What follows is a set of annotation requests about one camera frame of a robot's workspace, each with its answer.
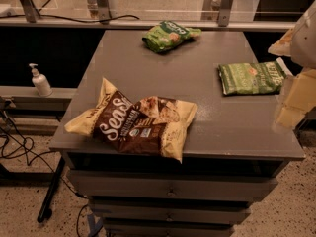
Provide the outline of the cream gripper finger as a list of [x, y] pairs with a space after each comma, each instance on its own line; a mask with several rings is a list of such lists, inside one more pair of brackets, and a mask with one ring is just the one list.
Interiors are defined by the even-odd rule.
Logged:
[[303, 68], [296, 76], [283, 81], [273, 130], [294, 130], [305, 115], [316, 106], [316, 69]]

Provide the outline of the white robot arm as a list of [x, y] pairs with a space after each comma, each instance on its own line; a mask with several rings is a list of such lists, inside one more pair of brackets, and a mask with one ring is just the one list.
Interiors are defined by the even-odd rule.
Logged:
[[295, 129], [316, 107], [316, 1], [294, 28], [269, 47], [268, 53], [290, 57], [302, 67], [298, 75], [285, 79], [275, 119], [278, 125]]

